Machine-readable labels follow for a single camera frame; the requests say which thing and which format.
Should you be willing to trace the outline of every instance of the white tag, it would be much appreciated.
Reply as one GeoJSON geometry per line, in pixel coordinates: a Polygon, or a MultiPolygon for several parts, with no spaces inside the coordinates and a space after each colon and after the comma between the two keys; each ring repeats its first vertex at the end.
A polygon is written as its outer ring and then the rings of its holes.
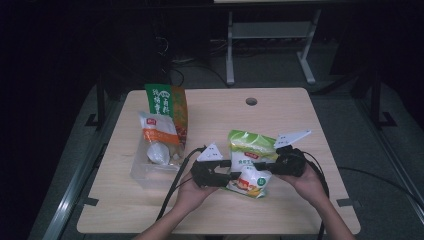
{"type": "Polygon", "coordinates": [[[310,133],[311,133],[311,130],[305,130],[302,132],[287,133],[287,134],[278,134],[278,138],[275,141],[274,148],[277,149],[277,148],[291,145],[297,140],[306,137],[310,133]]]}
{"type": "Polygon", "coordinates": [[[218,147],[215,145],[215,143],[212,143],[199,155],[199,157],[197,157],[197,161],[216,161],[222,160],[223,158],[224,157],[219,152],[218,147]]]}

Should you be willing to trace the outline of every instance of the plastic box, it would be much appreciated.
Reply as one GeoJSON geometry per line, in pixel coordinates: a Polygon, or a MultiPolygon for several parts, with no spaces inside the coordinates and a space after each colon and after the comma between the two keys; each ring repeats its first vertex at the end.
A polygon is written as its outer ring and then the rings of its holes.
{"type": "Polygon", "coordinates": [[[180,167],[150,162],[146,154],[146,145],[141,138],[131,167],[131,177],[145,189],[169,189],[180,167]]]}

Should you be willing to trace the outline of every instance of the desk leg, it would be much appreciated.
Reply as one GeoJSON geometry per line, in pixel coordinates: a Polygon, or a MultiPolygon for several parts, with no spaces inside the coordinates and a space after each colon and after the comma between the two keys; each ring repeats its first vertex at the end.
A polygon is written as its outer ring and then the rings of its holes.
{"type": "Polygon", "coordinates": [[[297,57],[300,62],[300,66],[302,66],[303,73],[305,74],[306,81],[309,84],[315,84],[315,78],[312,74],[311,68],[309,67],[308,61],[306,60],[306,57],[308,56],[309,48],[311,47],[312,40],[314,38],[315,30],[318,25],[319,16],[321,15],[321,9],[318,9],[315,12],[314,19],[312,20],[312,23],[308,30],[308,35],[306,36],[306,45],[303,48],[302,52],[297,53],[297,57]]]}
{"type": "Polygon", "coordinates": [[[234,85],[233,69],[233,12],[228,14],[227,84],[234,85]]]}

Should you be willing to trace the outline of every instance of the person's right hand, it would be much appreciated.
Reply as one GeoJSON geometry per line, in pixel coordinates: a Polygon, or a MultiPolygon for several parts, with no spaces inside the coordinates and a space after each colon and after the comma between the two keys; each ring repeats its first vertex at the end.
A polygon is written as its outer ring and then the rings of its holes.
{"type": "Polygon", "coordinates": [[[306,164],[305,171],[300,177],[288,175],[278,175],[278,177],[290,183],[296,189],[296,192],[312,206],[328,199],[318,175],[309,164],[306,164]]]}

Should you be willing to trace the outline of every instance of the wooden table top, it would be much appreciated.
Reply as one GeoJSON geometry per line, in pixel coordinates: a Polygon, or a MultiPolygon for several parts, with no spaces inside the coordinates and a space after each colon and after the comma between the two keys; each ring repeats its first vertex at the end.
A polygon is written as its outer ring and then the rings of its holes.
{"type": "MultiPolygon", "coordinates": [[[[190,89],[186,155],[215,142],[229,159],[227,135],[238,129],[276,138],[279,133],[310,129],[312,133],[293,147],[320,162],[330,199],[353,233],[360,225],[352,206],[336,200],[349,198],[308,93],[302,88],[190,89]],[[246,104],[256,98],[257,105],[246,104]]],[[[160,211],[167,189],[143,189],[130,177],[141,136],[139,111],[149,111],[145,91],[128,94],[103,157],[89,198],[77,224],[82,233],[139,233],[160,211]]],[[[175,192],[168,204],[173,206],[175,192]]],[[[219,189],[174,230],[181,234],[317,234],[321,219],[315,209],[286,182],[272,177],[267,196],[253,199],[219,189]]]]}

